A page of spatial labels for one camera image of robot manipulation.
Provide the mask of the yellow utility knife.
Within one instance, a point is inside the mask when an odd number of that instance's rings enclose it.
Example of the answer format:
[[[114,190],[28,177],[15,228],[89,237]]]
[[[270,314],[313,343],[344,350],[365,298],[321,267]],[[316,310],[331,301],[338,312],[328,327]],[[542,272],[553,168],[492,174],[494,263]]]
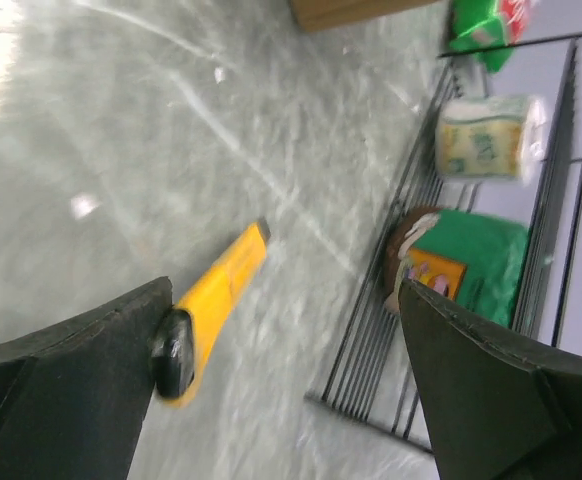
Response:
[[[162,320],[151,347],[160,398],[174,407],[192,401],[227,319],[267,256],[267,221],[251,223]]]

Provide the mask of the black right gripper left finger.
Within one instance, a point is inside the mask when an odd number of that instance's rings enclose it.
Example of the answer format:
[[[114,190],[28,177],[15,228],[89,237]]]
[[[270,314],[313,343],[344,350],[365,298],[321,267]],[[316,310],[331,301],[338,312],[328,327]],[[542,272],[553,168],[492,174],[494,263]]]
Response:
[[[154,382],[150,343],[172,306],[156,278],[0,344],[0,479],[124,479]]]

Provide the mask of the brown cardboard express box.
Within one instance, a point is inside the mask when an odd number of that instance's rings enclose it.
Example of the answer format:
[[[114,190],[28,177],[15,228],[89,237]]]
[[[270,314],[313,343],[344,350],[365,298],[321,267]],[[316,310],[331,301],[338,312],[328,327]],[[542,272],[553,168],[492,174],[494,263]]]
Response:
[[[291,0],[300,27],[319,32],[434,4],[434,0]]]

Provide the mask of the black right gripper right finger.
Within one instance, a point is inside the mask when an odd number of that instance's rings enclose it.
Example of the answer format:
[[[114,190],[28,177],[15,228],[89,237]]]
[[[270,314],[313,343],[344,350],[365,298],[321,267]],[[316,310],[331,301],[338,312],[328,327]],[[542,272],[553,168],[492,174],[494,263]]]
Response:
[[[582,356],[415,281],[399,305],[441,478],[582,479]]]

